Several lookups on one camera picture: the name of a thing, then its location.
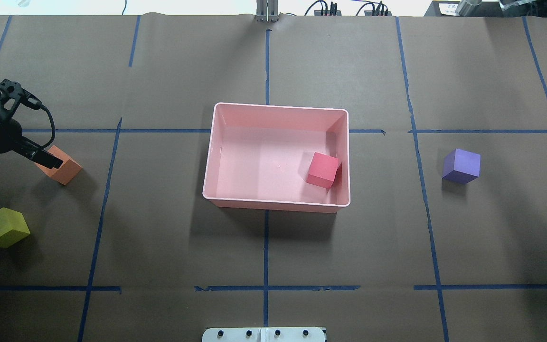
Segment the pink plastic bin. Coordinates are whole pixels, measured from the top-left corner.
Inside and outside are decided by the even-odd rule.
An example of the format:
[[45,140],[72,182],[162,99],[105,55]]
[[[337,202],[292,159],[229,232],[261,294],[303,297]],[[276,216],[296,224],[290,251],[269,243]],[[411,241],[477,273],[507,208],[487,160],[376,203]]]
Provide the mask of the pink plastic bin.
[[[306,183],[313,153],[339,159],[330,189]],[[349,194],[348,112],[215,105],[204,197],[219,207],[337,212]]]

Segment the green cube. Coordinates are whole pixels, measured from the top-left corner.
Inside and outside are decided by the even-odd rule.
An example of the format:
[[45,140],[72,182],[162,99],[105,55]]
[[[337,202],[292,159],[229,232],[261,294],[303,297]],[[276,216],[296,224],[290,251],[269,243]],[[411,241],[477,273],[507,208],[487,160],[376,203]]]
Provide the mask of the green cube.
[[31,234],[20,212],[0,209],[0,247],[8,248]]

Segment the block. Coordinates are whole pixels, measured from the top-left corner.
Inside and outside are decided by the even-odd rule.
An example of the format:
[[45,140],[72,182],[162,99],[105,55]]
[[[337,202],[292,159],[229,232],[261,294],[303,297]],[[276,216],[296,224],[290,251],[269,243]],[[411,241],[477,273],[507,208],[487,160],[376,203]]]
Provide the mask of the block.
[[335,181],[339,159],[315,152],[306,182],[329,189]]
[[0,247],[8,248],[31,234],[20,212],[0,209]]
[[63,152],[58,147],[52,145],[48,150],[51,154],[63,161],[58,169],[48,169],[42,165],[37,165],[48,177],[59,182],[60,184],[67,185],[83,168],[80,164],[73,160],[69,154]]
[[444,158],[444,180],[467,184],[479,176],[480,154],[455,149]]

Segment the gray table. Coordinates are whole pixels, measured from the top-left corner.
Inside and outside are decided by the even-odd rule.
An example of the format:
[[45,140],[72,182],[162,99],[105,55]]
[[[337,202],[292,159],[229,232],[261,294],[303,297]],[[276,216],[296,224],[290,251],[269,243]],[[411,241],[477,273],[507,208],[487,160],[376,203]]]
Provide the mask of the gray table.
[[[0,249],[0,341],[547,340],[547,19],[0,17],[3,78],[84,171],[0,155],[32,232]],[[347,109],[352,204],[203,199],[220,101]],[[482,154],[465,187],[441,182],[455,148]]]

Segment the blue cube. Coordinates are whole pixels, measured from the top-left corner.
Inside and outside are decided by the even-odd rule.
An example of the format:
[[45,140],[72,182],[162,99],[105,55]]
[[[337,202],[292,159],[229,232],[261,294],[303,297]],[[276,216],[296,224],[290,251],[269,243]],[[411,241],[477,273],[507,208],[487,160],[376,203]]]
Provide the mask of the blue cube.
[[443,180],[467,184],[480,176],[480,154],[455,149],[444,158]]

